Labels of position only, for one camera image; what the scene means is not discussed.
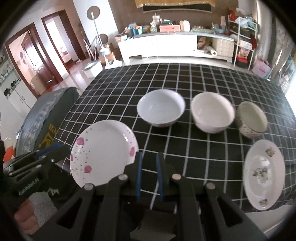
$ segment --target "yellow curtain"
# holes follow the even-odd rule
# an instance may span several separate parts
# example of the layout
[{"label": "yellow curtain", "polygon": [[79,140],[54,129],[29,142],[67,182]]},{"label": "yellow curtain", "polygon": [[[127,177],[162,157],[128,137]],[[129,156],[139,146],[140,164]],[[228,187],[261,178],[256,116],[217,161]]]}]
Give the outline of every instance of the yellow curtain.
[{"label": "yellow curtain", "polygon": [[215,0],[135,0],[137,8],[147,6],[182,6],[189,4],[210,4],[216,6]]}]

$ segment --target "patterned bowl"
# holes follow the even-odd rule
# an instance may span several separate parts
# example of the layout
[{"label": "patterned bowl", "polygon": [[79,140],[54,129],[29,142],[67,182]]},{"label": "patterned bowl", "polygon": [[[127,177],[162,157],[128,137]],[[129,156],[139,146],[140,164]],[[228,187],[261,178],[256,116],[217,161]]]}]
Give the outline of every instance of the patterned bowl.
[{"label": "patterned bowl", "polygon": [[244,101],[238,106],[235,120],[240,133],[251,139],[261,136],[267,130],[265,113],[249,101]]}]

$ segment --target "doorway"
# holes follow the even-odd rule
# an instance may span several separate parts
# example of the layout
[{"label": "doorway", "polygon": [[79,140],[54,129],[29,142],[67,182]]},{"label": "doorway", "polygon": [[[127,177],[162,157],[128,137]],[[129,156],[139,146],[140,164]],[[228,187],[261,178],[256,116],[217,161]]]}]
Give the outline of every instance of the doorway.
[{"label": "doorway", "polygon": [[66,10],[41,18],[47,35],[68,73],[70,67],[86,56],[71,26]]},{"label": "doorway", "polygon": [[7,53],[21,79],[38,98],[62,82],[32,23],[5,43]]}]

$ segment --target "oval plate with butterfly pattern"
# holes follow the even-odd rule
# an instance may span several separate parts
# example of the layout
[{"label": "oval plate with butterfly pattern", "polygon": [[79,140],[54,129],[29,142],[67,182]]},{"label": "oval plate with butterfly pattern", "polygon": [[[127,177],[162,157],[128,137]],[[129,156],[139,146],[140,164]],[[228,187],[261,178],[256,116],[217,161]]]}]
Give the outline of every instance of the oval plate with butterfly pattern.
[{"label": "oval plate with butterfly pattern", "polygon": [[267,210],[280,197],[285,182],[284,158],[278,147],[268,140],[257,141],[245,158],[244,189],[251,205]]}]

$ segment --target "black and white checkered tablecloth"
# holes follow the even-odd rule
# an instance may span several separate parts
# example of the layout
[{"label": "black and white checkered tablecloth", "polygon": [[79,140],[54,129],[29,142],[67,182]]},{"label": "black and white checkered tablecloth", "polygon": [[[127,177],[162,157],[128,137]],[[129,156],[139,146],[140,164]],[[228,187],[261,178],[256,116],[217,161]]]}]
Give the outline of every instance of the black and white checkered tablecloth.
[{"label": "black and white checkered tablecloth", "polygon": [[[143,121],[136,106],[146,93],[167,88],[180,93],[186,110],[171,127],[155,128]],[[283,92],[254,75],[195,64],[142,64],[102,71],[86,88],[62,123],[56,139],[72,146],[89,125],[118,120],[134,132],[143,152],[142,201],[150,208],[170,211],[174,204],[159,202],[155,154],[165,155],[177,173],[198,185],[213,182],[244,211],[255,211],[247,200],[242,168],[247,151],[255,143],[242,136],[235,123],[218,134],[207,134],[193,123],[191,99],[204,91],[225,96],[236,107],[242,101],[256,103],[268,119],[261,137],[274,142],[286,164],[283,192],[276,209],[296,194],[296,119]],[[63,163],[69,169],[69,158]]]}]

